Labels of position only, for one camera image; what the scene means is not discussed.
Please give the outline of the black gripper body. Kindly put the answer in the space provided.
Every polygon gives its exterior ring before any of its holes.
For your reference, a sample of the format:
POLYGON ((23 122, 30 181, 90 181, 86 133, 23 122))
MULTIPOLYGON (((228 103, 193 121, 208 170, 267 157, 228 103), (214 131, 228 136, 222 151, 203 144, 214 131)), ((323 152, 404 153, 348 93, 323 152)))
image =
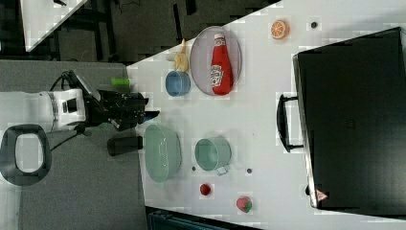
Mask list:
POLYGON ((148 99, 140 93, 99 91, 101 98, 85 96, 85 125, 97 127, 110 123, 117 131, 134 128, 149 120, 148 99))

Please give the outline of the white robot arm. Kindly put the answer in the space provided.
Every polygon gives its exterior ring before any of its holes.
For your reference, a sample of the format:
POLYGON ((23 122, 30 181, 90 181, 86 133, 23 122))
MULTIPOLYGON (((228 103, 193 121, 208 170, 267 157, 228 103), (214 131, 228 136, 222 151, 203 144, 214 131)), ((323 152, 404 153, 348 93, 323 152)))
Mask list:
POLYGON ((1 179, 31 186, 52 168, 48 140, 53 132, 81 135, 108 123, 118 131, 134 128, 159 115, 147 111, 148 98, 139 93, 80 89, 1 94, 1 179))

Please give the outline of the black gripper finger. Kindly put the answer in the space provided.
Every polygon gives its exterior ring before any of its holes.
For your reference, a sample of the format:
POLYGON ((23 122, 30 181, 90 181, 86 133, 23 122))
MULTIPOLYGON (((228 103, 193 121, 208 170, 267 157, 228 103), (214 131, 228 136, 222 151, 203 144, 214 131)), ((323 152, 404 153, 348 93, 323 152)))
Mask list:
POLYGON ((160 114, 160 111, 146 111, 144 121, 149 121, 160 114))

